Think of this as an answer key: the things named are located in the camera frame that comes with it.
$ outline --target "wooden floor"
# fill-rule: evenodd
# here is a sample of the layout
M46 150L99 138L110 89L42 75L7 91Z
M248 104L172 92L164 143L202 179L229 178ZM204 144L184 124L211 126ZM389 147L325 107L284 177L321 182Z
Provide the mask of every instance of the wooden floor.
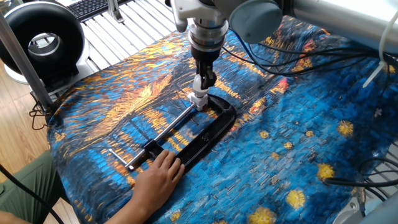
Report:
M9 172L16 173L49 149L46 128L32 129L32 110L35 101L29 94L29 87L11 80L4 72L0 60L0 164ZM35 127L45 124L44 117L37 117ZM6 177L0 173L0 182ZM55 212L65 224L79 223L72 207L60 199L54 206ZM57 223L49 215L46 224Z

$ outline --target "yellow star pattern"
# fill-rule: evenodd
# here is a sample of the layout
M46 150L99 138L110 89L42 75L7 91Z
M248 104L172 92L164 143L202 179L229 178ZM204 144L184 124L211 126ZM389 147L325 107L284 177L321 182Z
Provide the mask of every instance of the yellow star pattern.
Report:
M259 207L248 217L249 224L274 224L274 213L269 208Z
M335 171L333 171L333 168L329 164L318 164L318 173L317 177L320 180L325 180L326 178L333 177L335 174Z
M179 218L181 217L181 212L175 212L172 216L171 216L171 221L175 222L177 221Z
M287 142L287 143L284 144L284 147L285 147L287 150L291 150L291 149L293 148L293 144L292 144L291 142Z
M289 203L294 209L304 206L305 197L301 190L291 190L287 195L286 202Z
M307 131L305 135L306 137L313 137L313 131Z
M261 136L261 138L268 138L269 133L266 132L266 131L261 131L261 132L260 132L260 136Z
M340 121L337 131L346 138L351 137L354 133L354 125L349 121Z

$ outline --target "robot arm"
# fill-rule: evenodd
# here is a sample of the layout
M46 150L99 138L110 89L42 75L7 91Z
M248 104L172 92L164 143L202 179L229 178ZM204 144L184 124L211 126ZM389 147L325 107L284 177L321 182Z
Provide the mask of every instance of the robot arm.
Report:
M179 32L189 25L192 56L197 63L191 102L207 104L216 75L213 62L225 42L228 26L249 44L271 35L290 15L378 49L381 35L398 10L398 0L171 0ZM398 25L386 41L386 51L398 53Z

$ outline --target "black cable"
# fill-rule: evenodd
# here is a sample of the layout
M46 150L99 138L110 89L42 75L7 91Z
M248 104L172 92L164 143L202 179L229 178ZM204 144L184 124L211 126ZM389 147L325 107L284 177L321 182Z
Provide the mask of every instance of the black cable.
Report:
M361 175L363 175L363 176L372 176L372 175L378 175L378 174L385 174L385 173L389 173L389 172L396 172L396 173L398 173L398 170L384 170L384 171L379 171L379 172L374 172L374 173L371 173L371 174L368 174L368 173L362 173L362 172L359 172Z
M370 191L370 192L371 192L372 194L374 194L376 197L378 197L382 202L385 202L385 201L386 201L386 199L385 199L381 194L379 194L379 192L373 190L373 189L370 188L370 187L365 187L365 189L368 190L368 191Z
M55 213L55 211L52 209L52 207L42 198L40 198L37 194L35 194L33 191L31 191L29 188L27 188L24 184L22 184L21 182L19 182L12 174L10 174L6 168L4 168L1 164L0 164L0 171L15 185L17 185L20 189L22 189L23 191L25 191L26 193L28 193L30 196L32 196L33 198L35 198L38 202L40 202L50 213L51 215L57 220L57 222L59 224L63 224L63 221L61 220L61 218L57 215L57 213Z
M353 47L338 47L338 48L326 49L326 50L314 51L314 52L294 52L294 51L290 51L290 50L280 49L280 48L277 48L277 47L271 47L270 45L266 45L266 44L262 44L262 43L259 43L259 45L261 45L263 47L267 47L267 48L272 49L272 50L277 50L277 51L283 52L283 53L300 54L300 55L302 55L302 54L305 54L305 55L324 55L327 52L339 51L339 50L352 50L352 51L369 52L369 49L361 49L361 48L353 48Z
M253 65L256 64L256 63L254 63L254 62L252 62L252 61L250 61L250 60L247 60L247 59L245 59L245 58L242 58L242 57L237 56L236 54L234 54L234 53L230 52L229 50L227 50L225 47L222 47L222 49L225 50L225 51L226 51L227 53L229 53L230 55L236 57L237 59L240 59L240 60L242 60L242 61L244 61L244 62L247 62L247 63L251 63L251 64L253 64Z
M373 126L374 129L376 129L376 130L378 130L378 131L381 131L381 132L390 134L391 136L398 137L398 135L397 135L396 133L392 133L392 132L390 132L390 131L387 131L387 130L385 130L385 129L383 129L383 128L380 128L380 127L377 127L376 125L374 125L374 119L375 119L374 114L376 113L376 110L377 110L377 108L378 108L378 106L379 106L379 104L380 104L380 101L381 101L381 99L382 99L382 97L383 97L383 95L384 95L384 92L386 91L387 87L388 87L389 84L390 84L390 79L391 79L391 71L390 71L390 65L389 65L389 63L388 63L388 64L387 64L387 80L386 80L386 84L384 85L384 88L383 88L383 90L381 91L381 94L380 94L379 98L377 99L377 103L376 103L376 105L375 105L375 107L374 107L374 109L373 109L373 113L372 113L372 126Z
M33 99L35 100L36 104L33 106L32 110L29 112L29 116L30 116L31 118L33 118L33 121L32 121L32 129L35 130L35 131L38 131L38 130L43 129L43 128L46 127L47 125L46 125L46 124L43 124L43 126L42 126L41 128L35 128L35 127L34 127L34 126L35 126L35 119L36 119L36 117L38 117L38 116L44 116L44 114L43 114L42 109L40 109L40 106L41 106L40 101L36 99L36 97L34 96L33 92L30 92L30 95L33 97Z
M355 182L342 178L330 177L325 179L326 184L350 186L350 187L389 187L398 184L398 180L391 180L386 182L376 182L376 183L364 183Z
M250 53L252 53L253 56L255 56L256 58L258 58L258 59L260 59L260 60L265 60L265 61L268 62L268 63L273 63L273 62L271 62L271 61L269 61L269 60L267 60L267 59L264 59L264 58L261 58L261 57L257 56L257 55L253 52L253 49L251 48L250 44L249 44L249 50L250 50Z
M366 159L359 165L359 169L358 169L359 172L362 171L362 168L365 165L365 163L371 162L371 161L388 162L391 165L398 168L398 163L396 163L390 159L382 158L382 157L372 157L370 159ZM364 183L364 182L354 182L354 181L350 181L347 179L332 177L332 178L326 178L325 183L326 184L334 184L334 185L352 186L352 187L389 187L392 185L397 185L398 180L390 180L390 181L386 181L386 182L375 182L375 183Z
M285 77L294 77L294 76L297 76L297 75L300 75L300 74L303 74L303 73L306 73L306 72L309 72L309 71L312 71L312 70L315 70L315 69L318 69L318 68L322 68L322 67L327 66L327 65L334 64L336 62L340 62L342 60L347 60L347 59L356 58L356 57L365 57L365 56L369 55L369 52L368 53L360 53L360 54L356 54L356 55L349 55L349 56L346 56L346 57L341 57L339 59L331 60L329 62L325 62L325 63L322 63L320 65L316 65L316 66L313 66L311 68L306 68L306 69L303 69L301 71L296 71L296 72L287 72L287 73L273 72L273 71L270 71L270 70L264 68L262 65L260 65L256 61L256 59L250 54L249 49L247 48L246 44L243 42L242 38L240 38L240 36L237 33L235 33L235 35L238 38L238 40L240 41L240 43L242 44L242 46L245 49L246 53L249 55L251 60L254 63L256 63L257 66L259 66L260 68L262 68L264 71L266 71L268 73L271 73L271 74L274 74L274 75L282 75L282 76L285 76Z
M353 65L358 64L359 62L362 62L362 61L365 60L365 59L366 59L366 57L363 57L363 58L361 58L361 59L359 59L359 60L357 60L356 62L353 62L353 63L351 63L351 64L348 64L348 65L345 65L345 66L342 66L342 67L338 67L338 68L324 69L324 70L322 70L322 71L323 71L323 72L330 72L330 71L335 71L335 70L339 70L339 69L343 69L343 68L348 68L348 67L351 67L351 66L353 66Z
M364 165L368 162L373 162L373 161L383 161L383 162L388 162L391 165L393 165L394 167L398 168L398 163L394 162L391 159L387 159L387 158L383 158L383 157L372 157L369 159L365 159L358 167L358 170L361 172L362 168L364 167Z
M234 54L234 53L230 52L229 50L227 50L225 47L223 47L223 49L224 49L227 53L229 53L230 55L232 55L232 56L234 56L234 57L236 57L236 58L238 58L238 59L240 59L240 60L242 60L242 61L244 61L244 62L251 63L251 64L254 64L254 65L258 65L257 63L255 63L255 62L253 62L253 61L250 61L250 60L247 60L247 59L245 59L245 58L242 58L242 57L237 56L236 54ZM298 61L298 60L300 60L300 59L307 58L307 57L309 57L309 55L302 56L302 57L299 57L299 58L296 58L296 59L293 59L293 60L290 60L290 61L287 61L287 62L284 62L284 63L281 63L281 64L277 64L277 65L262 65L262 66L266 66L266 67L279 67L279 66L287 65L287 64L289 64L289 63L292 63L292 62L295 62L295 61ZM314 69L318 69L318 68L321 68L321 67L323 67L323 66L331 65L331 64L336 63L336 62L340 62L340 61L343 61L343 60L347 60L347 59L351 59L351 58L356 58L356 57L360 57L360 55L359 55L359 56L357 56L357 55L355 55L355 56L349 55L349 57L339 58L339 59L334 60L334 61L331 61L331 62L325 62L325 63L322 63L322 64L320 64L320 65L317 65ZM329 70L326 70L326 71L334 71L334 70L346 68L346 67L352 66L352 65L354 65L354 64L357 64L357 63L361 62L361 61L364 60L364 59L366 59L366 57L363 57L361 60L358 60L357 62L354 62L354 63L352 63L352 64L350 64L350 65L345 65L345 66L340 67L340 68L332 68L332 69L329 69ZM263 69L263 70L265 70L266 72L273 73L273 72L270 72L270 71L264 69L264 68L261 67L261 66L260 66L260 68ZM301 74L301 73L307 73L307 72L308 72L308 70L302 70L302 71L298 71L298 73Z

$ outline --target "metal pole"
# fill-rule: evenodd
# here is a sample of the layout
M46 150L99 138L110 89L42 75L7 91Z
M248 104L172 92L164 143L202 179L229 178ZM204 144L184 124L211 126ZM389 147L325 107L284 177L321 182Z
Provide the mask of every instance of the metal pole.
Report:
M115 151L113 151L112 149L108 149L108 151L112 153L114 156L116 156L116 158L118 158L125 166L127 166L127 162L122 157L120 157Z
M108 13L118 23L124 22L124 19L119 11L118 0L107 0L108 1Z
M39 76L37 76L32 64L27 58L24 50L19 44L17 38L12 32L8 25L6 18L0 13L0 40L3 42L7 51L10 53L12 59L14 59L19 70L25 76L26 81L32 88L37 99L43 105L44 109L47 109L51 104L52 100L45 90L43 84L40 82Z
M192 104L187 109L185 109L185 111L183 111L182 114L180 114L177 118L175 118L173 122L171 122L171 124L169 124L160 134L156 136L154 141L157 142L161 140L167 133L169 133L169 131L172 128L174 128L175 125L177 125L182 119L184 119L184 117L186 117L186 115L189 114L189 112L191 112L191 110L194 109L194 107L196 107L196 104ZM131 170L134 170L131 168L131 166L136 164L139 160L141 160L145 156L145 154L146 154L145 149L141 150L134 158L132 158L130 162L128 162L127 164L123 162L125 164L124 166L130 168Z
M167 126L167 128L165 128L158 136L156 136L155 141L161 140L167 133L169 133L172 128L174 128L175 125L177 125L184 117L186 117L186 115L189 114L194 107L196 107L196 104L192 104L185 109L180 116L178 116L170 125Z

